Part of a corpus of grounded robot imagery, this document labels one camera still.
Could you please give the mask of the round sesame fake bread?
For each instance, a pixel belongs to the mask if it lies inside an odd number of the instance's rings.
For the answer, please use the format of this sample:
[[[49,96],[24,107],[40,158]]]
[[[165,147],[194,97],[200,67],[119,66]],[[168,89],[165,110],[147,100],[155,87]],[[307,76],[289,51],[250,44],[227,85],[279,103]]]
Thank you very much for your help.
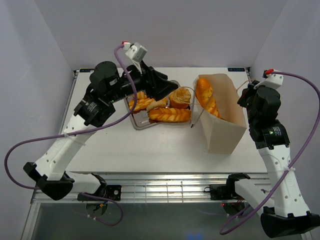
[[[169,106],[171,108],[176,109],[187,109],[190,100],[191,100],[191,93],[185,87],[180,87],[173,92],[171,92],[168,96],[169,98]]]

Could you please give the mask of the long fake baguette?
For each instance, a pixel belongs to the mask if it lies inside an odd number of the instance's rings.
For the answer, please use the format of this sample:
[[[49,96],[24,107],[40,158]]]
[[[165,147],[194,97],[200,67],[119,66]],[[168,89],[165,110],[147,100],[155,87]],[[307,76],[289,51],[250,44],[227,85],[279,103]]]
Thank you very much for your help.
[[[214,89],[208,79],[204,77],[198,78],[195,85],[195,97],[198,101],[198,104],[202,108],[205,108],[203,114],[208,113],[225,121],[218,110],[217,101],[214,97]]]

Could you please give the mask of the cream paper bag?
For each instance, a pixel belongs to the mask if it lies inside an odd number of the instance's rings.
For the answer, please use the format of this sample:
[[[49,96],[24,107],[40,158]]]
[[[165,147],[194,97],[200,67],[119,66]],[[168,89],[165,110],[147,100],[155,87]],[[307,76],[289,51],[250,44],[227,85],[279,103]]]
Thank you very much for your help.
[[[232,154],[247,129],[242,107],[237,104],[238,91],[228,74],[201,74],[194,81],[179,80],[182,87],[193,86],[196,90],[200,80],[205,79],[213,87],[213,99],[219,117],[214,116],[200,105],[195,98],[192,120],[198,119],[193,128],[186,128],[182,146],[187,150],[206,150],[212,154]]]

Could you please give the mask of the silver metal tongs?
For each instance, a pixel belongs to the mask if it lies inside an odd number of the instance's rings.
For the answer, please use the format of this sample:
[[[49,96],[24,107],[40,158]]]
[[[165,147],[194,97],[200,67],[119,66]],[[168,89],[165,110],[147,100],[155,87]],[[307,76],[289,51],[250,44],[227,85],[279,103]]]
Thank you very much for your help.
[[[200,118],[201,118],[202,114],[204,113],[204,111],[205,111],[205,108],[202,108],[201,111],[198,112],[198,114],[196,115],[196,118],[193,117],[191,119],[191,123],[190,123],[190,128],[191,129],[196,126],[197,122],[200,120]]]

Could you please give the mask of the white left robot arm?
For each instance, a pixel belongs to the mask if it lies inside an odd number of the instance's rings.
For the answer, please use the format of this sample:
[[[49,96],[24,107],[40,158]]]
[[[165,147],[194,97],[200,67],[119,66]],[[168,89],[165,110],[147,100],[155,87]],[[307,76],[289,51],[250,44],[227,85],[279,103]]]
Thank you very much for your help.
[[[84,97],[76,105],[61,137],[36,162],[27,162],[23,170],[36,186],[54,201],[69,193],[85,193],[95,200],[106,195],[107,183],[94,173],[81,174],[67,171],[67,166],[86,141],[115,113],[114,103],[137,92],[161,100],[178,88],[167,75],[151,66],[139,71],[131,65],[130,73],[119,74],[111,61],[99,63],[89,76]]]

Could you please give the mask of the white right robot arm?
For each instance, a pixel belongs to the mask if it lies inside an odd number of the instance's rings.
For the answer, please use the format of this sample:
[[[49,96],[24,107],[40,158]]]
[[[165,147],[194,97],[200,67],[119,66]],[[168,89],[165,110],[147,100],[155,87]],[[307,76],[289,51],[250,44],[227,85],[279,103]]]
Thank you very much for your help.
[[[269,238],[303,234],[320,225],[320,216],[305,203],[291,166],[290,141],[285,127],[277,120],[281,106],[277,90],[248,84],[237,102],[246,109],[249,133],[263,159],[271,184],[269,193],[259,189],[245,173],[234,173],[226,180],[226,194],[242,197],[258,214]]]

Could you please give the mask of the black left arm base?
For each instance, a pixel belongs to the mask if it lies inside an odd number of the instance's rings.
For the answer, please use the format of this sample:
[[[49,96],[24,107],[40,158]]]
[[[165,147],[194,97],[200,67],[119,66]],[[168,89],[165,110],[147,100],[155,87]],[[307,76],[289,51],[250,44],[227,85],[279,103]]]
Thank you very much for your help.
[[[77,195],[78,201],[102,201],[103,199],[110,199],[113,201],[120,201],[122,193],[121,185],[104,185],[100,186],[94,193],[79,193]]]

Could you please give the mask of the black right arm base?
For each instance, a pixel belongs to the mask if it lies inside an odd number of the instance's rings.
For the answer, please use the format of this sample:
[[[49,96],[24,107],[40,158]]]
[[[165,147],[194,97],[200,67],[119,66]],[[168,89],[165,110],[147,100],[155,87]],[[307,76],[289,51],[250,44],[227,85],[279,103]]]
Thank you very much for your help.
[[[210,195],[211,200],[234,200],[236,194],[229,191],[226,185],[210,184],[203,189],[203,192]]]

